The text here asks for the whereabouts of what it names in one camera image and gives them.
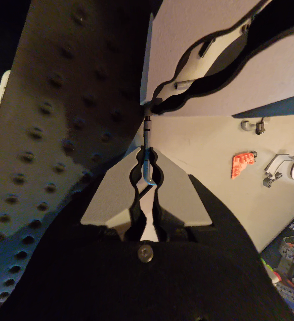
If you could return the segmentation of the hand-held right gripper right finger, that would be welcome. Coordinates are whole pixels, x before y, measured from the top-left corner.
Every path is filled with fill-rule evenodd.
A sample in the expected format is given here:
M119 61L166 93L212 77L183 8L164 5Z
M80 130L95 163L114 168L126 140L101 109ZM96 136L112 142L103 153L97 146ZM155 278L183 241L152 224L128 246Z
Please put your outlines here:
M152 178L157 187L152 207L158 241L193 239L190 228L213 224L189 175L155 148L150 149Z

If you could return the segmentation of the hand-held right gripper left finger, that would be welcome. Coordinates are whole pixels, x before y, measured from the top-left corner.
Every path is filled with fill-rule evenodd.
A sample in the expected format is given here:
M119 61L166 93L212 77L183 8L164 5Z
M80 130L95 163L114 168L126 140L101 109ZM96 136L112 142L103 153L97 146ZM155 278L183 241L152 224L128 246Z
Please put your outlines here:
M142 178L143 147L110 168L93 195L80 223L115 230L121 241L140 238L146 225L141 213L138 182Z

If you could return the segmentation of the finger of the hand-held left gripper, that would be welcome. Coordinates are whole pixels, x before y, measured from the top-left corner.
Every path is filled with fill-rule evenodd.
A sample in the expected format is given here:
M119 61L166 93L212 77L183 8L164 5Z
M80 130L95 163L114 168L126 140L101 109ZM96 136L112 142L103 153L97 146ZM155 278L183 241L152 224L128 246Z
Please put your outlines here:
M151 101L157 86L173 78L178 61L201 38L237 25L264 1L165 0L150 18L141 105Z
M246 63L224 89L189 99L167 117L231 116L294 96L294 35L263 50Z

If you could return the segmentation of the dark grey elbow connector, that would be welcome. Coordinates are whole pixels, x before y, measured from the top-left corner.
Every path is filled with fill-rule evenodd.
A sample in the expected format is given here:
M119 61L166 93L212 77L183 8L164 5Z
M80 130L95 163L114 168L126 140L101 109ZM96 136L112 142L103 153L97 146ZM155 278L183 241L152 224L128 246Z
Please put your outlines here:
M157 186L152 179L151 175L151 163L150 163L150 148L144 147L144 163L143 163L143 178L144 181L150 186Z

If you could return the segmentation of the grey elbow connector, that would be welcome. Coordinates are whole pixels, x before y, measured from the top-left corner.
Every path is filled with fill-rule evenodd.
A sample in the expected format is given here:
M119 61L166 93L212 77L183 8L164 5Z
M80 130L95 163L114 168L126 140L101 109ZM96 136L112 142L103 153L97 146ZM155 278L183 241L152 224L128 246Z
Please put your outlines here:
M249 120L242 120L240 123L241 130L251 132L256 129L256 124L251 123Z

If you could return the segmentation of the orange panel piece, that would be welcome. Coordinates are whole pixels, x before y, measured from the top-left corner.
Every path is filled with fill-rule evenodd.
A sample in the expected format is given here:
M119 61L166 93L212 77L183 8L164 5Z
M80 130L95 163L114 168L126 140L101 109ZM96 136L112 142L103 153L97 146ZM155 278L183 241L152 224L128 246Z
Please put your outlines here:
M247 165L253 165L256 162L257 152L250 151L233 156L231 179L238 177Z

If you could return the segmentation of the light grey curved panel piece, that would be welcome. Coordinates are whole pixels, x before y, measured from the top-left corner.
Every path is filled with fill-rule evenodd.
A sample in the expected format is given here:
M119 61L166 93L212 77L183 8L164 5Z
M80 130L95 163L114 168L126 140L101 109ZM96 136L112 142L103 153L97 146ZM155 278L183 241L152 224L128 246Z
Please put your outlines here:
M272 183L279 180L283 174L279 172L279 168L284 162L294 162L294 156L290 154L276 154L274 158L265 167L265 178L263 186L270 188Z

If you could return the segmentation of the black perforated pad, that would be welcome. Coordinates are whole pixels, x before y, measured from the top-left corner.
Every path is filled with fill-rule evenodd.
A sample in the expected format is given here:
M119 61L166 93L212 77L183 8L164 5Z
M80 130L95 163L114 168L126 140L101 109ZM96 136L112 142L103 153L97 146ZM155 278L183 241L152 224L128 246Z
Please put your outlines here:
M31 1L0 104L0 304L141 122L150 1Z

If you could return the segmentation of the blue robot kit box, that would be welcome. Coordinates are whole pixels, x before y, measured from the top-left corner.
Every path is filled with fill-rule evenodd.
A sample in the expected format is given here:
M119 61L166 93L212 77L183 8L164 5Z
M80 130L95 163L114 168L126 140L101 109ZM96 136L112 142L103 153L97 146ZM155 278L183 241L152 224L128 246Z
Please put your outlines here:
M294 219L260 256L272 283L294 313Z

